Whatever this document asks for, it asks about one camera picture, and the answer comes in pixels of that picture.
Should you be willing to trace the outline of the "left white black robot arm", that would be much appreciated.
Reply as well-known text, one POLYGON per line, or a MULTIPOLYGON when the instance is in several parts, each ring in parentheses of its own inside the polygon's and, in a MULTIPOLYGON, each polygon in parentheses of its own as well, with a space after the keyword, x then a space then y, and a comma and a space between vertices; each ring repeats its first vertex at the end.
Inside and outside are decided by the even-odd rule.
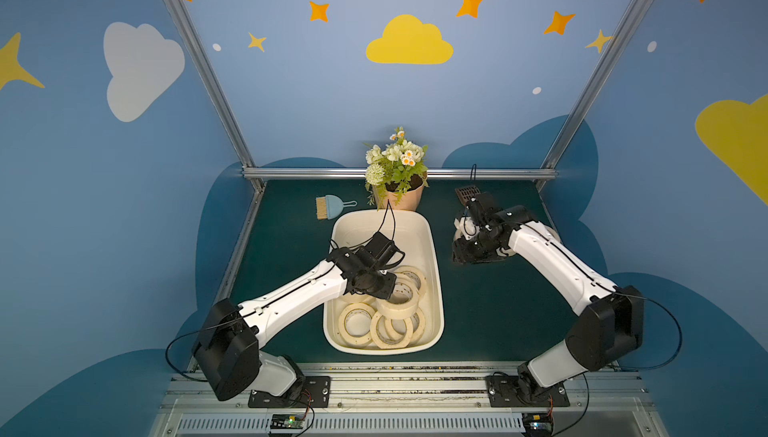
POLYGON ((376 232, 356 247, 336 247, 304 275, 261 297, 215 303, 191 353, 220 401, 247 388, 289 402, 304 390, 305 375, 287 356, 273 356, 263 347, 285 327, 316 307, 345 294, 378 299, 391 297, 404 256, 395 242, 376 232))

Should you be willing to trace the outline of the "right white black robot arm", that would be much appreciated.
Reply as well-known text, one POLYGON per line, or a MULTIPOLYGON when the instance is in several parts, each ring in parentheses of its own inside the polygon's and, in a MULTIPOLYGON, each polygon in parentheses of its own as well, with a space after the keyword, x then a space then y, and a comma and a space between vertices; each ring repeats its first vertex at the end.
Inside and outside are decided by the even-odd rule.
POLYGON ((636 288, 621 288, 562 244, 526 207, 503 209, 487 192, 465 199, 454 220, 452 258, 462 264, 521 256, 562 295, 577 316, 564 339, 517 368, 512 388, 526 406, 539 405, 567 379, 598 371, 640 348, 645 304, 636 288))

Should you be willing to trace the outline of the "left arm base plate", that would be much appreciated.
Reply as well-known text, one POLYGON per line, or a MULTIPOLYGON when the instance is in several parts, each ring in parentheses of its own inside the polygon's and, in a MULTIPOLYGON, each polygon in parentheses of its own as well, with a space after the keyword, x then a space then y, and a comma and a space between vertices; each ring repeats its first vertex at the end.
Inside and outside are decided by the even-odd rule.
POLYGON ((327 408, 331 390, 329 376, 299 377, 283 394, 272 395, 266 391, 252 390, 249 408, 327 408))

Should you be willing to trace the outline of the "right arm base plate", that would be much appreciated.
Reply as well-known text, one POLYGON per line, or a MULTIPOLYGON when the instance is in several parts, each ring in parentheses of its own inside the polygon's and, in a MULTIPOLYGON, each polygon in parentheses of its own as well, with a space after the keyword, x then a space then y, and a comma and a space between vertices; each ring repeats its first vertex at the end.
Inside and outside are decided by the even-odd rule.
POLYGON ((487 396, 492 407, 570 406, 562 384, 543 388, 516 375, 495 372, 485 377, 487 396))

